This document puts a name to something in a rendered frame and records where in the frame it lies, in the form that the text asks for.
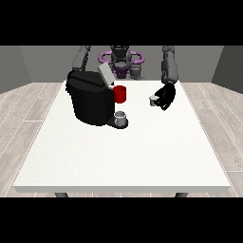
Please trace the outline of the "pale grey machine lid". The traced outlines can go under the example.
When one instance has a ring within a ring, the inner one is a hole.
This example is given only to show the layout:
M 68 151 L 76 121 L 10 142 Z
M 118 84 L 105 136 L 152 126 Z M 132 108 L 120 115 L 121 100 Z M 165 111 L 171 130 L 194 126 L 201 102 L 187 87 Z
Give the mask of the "pale grey machine lid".
M 110 86 L 115 81 L 115 76 L 113 75 L 108 63 L 103 63 L 98 66 L 98 71 L 103 77 L 103 81 L 107 86 Z

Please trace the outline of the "small grey cup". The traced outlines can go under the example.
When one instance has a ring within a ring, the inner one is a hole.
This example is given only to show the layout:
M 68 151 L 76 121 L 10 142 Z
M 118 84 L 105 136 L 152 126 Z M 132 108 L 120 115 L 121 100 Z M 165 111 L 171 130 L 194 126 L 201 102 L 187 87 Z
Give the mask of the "small grey cup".
M 126 115 L 125 115 L 125 113 L 123 111 L 117 111 L 114 114 L 114 117 L 115 117 L 115 124 L 117 126 L 125 125 L 125 123 L 126 123 Z

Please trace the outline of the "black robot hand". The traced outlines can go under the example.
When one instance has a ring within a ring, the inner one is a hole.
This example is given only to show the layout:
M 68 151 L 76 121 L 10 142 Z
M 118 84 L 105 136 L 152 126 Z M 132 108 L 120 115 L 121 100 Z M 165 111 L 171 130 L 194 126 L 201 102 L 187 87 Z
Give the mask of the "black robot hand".
M 176 96 L 176 88 L 173 84 L 166 84 L 155 93 L 155 96 L 157 97 L 155 105 L 159 106 L 162 110 L 166 110 Z

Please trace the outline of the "black coffee machine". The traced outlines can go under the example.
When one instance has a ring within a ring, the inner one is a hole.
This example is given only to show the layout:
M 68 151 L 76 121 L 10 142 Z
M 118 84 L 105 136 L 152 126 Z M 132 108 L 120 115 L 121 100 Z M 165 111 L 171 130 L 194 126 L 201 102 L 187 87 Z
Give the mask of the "black coffee machine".
M 65 90 L 78 120 L 89 125 L 123 129 L 128 126 L 128 119 L 123 126 L 115 124 L 114 87 L 108 87 L 99 72 L 72 70 L 67 75 Z

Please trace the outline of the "red pod holder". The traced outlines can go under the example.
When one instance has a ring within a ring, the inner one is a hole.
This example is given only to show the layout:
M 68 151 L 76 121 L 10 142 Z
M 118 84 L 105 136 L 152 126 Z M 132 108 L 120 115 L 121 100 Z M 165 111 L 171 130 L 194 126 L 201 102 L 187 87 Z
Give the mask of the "red pod holder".
M 126 101 L 126 87 L 123 85 L 116 85 L 113 88 L 114 102 L 124 103 Z

